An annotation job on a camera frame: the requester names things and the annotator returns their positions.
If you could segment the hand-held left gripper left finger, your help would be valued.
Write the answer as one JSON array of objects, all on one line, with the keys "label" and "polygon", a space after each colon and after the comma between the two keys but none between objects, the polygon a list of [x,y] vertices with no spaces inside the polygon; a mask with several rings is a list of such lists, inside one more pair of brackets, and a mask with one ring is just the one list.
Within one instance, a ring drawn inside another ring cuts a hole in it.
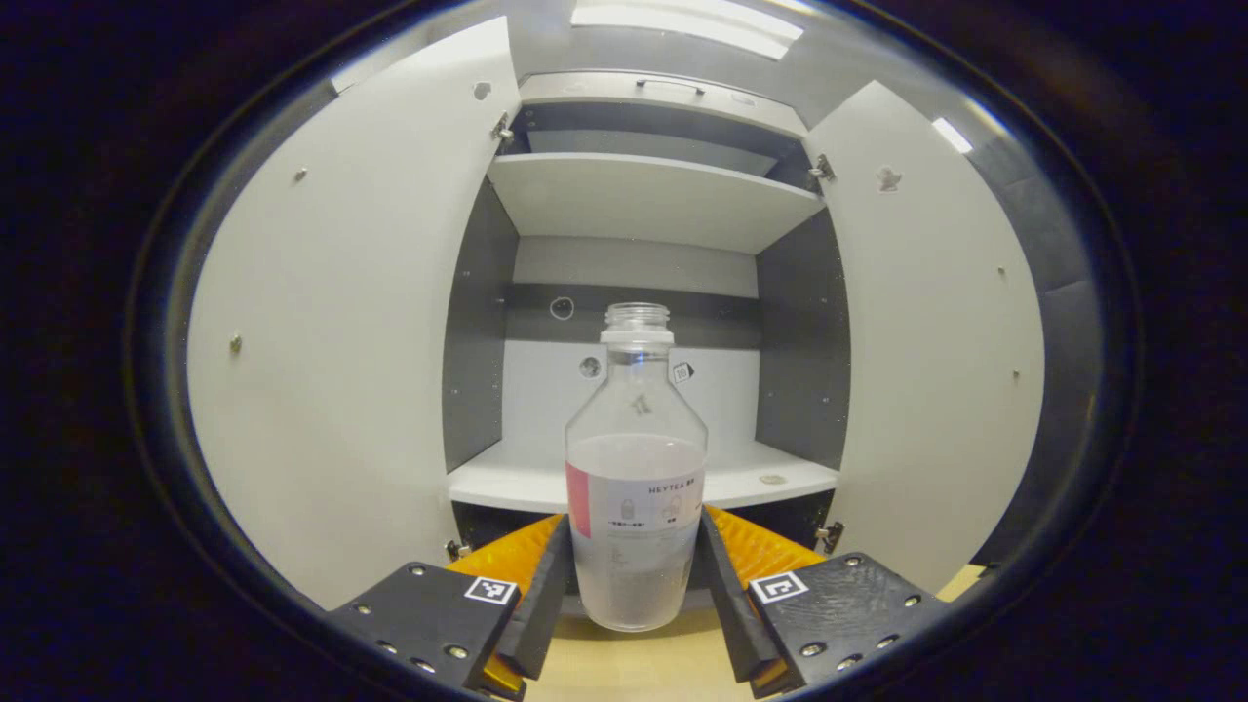
[{"label": "hand-held left gripper left finger", "polygon": [[542,675],[572,576],[569,520],[554,515],[446,567],[401,565],[327,621],[409,680],[522,701]]}]

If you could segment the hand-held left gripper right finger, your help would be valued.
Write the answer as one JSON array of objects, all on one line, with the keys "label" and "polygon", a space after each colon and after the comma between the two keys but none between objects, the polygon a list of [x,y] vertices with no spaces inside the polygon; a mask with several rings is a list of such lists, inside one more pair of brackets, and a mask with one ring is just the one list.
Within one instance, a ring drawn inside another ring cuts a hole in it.
[{"label": "hand-held left gripper right finger", "polygon": [[816,555],[713,506],[701,512],[698,561],[733,675],[758,700],[842,698],[909,658],[950,607],[869,555]]}]

